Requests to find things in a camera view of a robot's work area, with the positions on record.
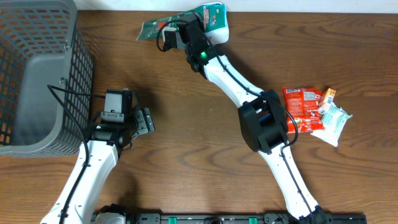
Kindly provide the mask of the green white packet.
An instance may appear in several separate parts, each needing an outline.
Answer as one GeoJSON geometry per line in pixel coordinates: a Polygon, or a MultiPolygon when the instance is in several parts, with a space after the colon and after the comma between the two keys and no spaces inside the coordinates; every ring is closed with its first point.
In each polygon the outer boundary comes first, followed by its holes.
{"type": "Polygon", "coordinates": [[[214,44],[223,44],[229,40],[227,7],[221,2],[203,4],[189,11],[180,12],[169,17],[145,21],[137,40],[155,39],[159,29],[168,21],[182,19],[182,16],[196,14],[203,21],[205,34],[214,44]]]}

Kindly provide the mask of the red snack bag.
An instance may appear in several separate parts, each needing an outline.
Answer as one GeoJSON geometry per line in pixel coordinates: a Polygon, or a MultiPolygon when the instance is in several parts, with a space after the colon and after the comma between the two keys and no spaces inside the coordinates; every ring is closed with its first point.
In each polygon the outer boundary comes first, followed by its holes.
{"type": "Polygon", "coordinates": [[[310,133],[324,129],[318,112],[322,93],[315,87],[282,87],[287,111],[293,116],[298,132],[310,133]]]}

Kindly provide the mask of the orange white small packet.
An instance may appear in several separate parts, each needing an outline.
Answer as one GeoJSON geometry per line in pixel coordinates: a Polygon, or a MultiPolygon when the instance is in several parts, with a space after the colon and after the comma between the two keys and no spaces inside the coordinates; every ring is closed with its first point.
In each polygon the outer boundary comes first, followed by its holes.
{"type": "Polygon", "coordinates": [[[327,91],[323,93],[318,105],[319,114],[325,114],[330,109],[335,95],[336,91],[331,88],[327,89],[327,91]]]}

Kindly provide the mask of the mint green snack packet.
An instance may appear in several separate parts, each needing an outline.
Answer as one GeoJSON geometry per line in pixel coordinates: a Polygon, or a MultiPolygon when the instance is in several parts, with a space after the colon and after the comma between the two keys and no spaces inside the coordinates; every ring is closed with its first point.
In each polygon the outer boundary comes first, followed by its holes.
{"type": "Polygon", "coordinates": [[[310,134],[337,147],[343,128],[347,120],[352,117],[352,114],[348,114],[343,108],[332,103],[330,109],[322,116],[324,128],[314,130],[310,134]]]}

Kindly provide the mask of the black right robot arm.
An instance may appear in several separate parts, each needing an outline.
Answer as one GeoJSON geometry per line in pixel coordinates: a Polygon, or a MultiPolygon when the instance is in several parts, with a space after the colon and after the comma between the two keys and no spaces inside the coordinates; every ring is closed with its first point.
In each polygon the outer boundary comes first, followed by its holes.
{"type": "Polygon", "coordinates": [[[245,79],[206,36],[198,16],[184,15],[176,24],[192,70],[218,86],[237,106],[242,136],[266,161],[287,211],[299,223],[327,223],[325,212],[307,189],[292,157],[294,141],[288,139],[286,121],[291,115],[277,93],[264,91],[245,79]]]}

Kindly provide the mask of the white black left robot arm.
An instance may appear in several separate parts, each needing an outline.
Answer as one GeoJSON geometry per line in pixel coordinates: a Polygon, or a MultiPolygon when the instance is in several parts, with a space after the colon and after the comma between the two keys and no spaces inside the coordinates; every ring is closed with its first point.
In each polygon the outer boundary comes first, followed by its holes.
{"type": "Polygon", "coordinates": [[[112,204],[100,211],[95,207],[122,152],[155,127],[149,109],[140,107],[136,92],[108,90],[103,99],[104,109],[86,128],[78,128],[82,138],[78,159],[42,223],[134,223],[134,216],[121,206],[112,204]]]}

